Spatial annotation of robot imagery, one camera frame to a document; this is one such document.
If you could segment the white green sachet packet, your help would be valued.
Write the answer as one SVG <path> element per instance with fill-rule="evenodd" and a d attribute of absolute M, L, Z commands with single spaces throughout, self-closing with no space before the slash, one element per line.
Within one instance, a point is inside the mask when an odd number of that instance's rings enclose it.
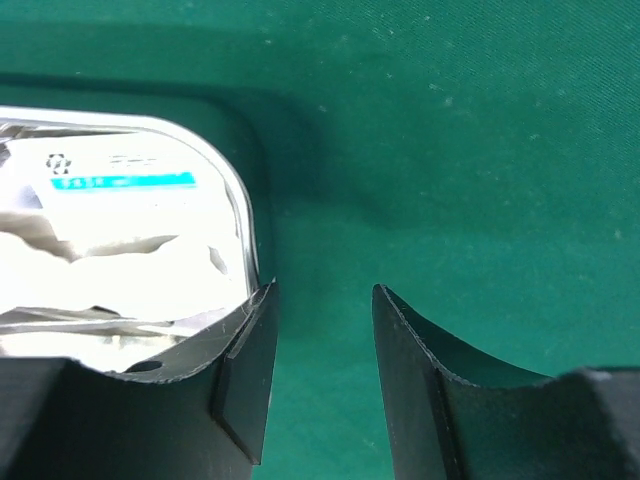
<path fill-rule="evenodd" d="M 218 169 L 154 133 L 21 138 L 1 164 L 1 228 L 82 250 L 141 239 L 235 241 L 235 212 Z"/>

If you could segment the stainless steel tray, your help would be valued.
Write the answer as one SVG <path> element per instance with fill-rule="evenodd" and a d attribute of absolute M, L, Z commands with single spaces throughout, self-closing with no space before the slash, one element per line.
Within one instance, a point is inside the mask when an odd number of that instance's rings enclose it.
<path fill-rule="evenodd" d="M 194 148 L 222 175 L 235 212 L 237 237 L 227 246 L 209 246 L 214 249 L 214 263 L 242 282 L 249 298 L 259 282 L 249 196 L 241 177 L 227 159 L 186 128 L 160 118 L 140 115 L 6 105 L 1 109 L 1 164 L 8 156 L 7 142 L 14 139 L 143 132 L 171 137 Z M 151 252 L 176 237 L 112 243 L 82 250 L 75 244 L 54 238 L 38 241 L 1 228 L 1 234 L 3 232 L 13 233 L 34 248 L 67 260 L 123 252 Z M 100 307 L 80 312 L 51 309 L 1 312 L 1 353 L 5 357 L 67 357 L 96 370 L 122 372 L 196 335 L 222 320 L 236 307 L 173 321 L 125 318 Z"/>

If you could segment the green surgical cloth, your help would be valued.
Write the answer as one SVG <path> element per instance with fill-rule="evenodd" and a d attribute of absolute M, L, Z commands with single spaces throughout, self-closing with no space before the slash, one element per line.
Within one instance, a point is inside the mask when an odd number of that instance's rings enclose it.
<path fill-rule="evenodd" d="M 635 1 L 5 1 L 1 100 L 241 173 L 281 298 L 258 479 L 392 477 L 377 283 L 526 369 L 639 362 Z"/>

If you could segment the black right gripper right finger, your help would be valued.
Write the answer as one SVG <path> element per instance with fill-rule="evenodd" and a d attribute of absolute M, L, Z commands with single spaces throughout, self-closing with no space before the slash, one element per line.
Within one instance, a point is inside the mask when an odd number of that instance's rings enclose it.
<path fill-rule="evenodd" d="M 638 477 L 637 368 L 519 368 L 384 285 L 373 289 L 372 318 L 396 478 Z"/>

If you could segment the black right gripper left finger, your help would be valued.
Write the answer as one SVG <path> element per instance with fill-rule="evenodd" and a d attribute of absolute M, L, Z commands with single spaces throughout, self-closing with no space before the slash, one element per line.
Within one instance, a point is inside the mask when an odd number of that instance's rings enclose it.
<path fill-rule="evenodd" d="M 247 479 L 261 462 L 278 340 L 269 283 L 122 373 L 1 362 L 5 479 Z"/>

